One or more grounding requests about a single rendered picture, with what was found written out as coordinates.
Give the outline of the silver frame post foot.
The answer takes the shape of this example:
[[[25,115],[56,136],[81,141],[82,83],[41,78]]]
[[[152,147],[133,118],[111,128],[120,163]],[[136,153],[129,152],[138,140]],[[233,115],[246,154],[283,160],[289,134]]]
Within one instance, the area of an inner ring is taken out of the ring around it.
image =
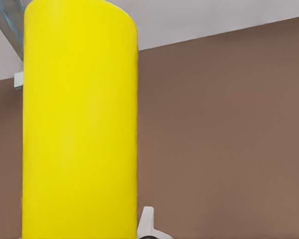
[[[16,90],[21,90],[24,84],[24,72],[18,72],[14,74],[13,86]]]

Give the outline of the yellow sauce bottle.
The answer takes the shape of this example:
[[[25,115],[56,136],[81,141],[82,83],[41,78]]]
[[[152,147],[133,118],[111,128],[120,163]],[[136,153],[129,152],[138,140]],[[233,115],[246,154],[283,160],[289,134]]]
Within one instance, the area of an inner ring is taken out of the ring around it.
[[[105,0],[24,15],[22,239],[136,239],[138,30]]]

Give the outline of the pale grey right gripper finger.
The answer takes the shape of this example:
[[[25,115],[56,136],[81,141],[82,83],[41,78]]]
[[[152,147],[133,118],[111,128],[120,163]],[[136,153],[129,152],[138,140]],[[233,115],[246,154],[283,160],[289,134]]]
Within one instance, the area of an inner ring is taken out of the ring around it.
[[[146,206],[137,229],[138,239],[171,239],[171,236],[154,228],[154,208]]]

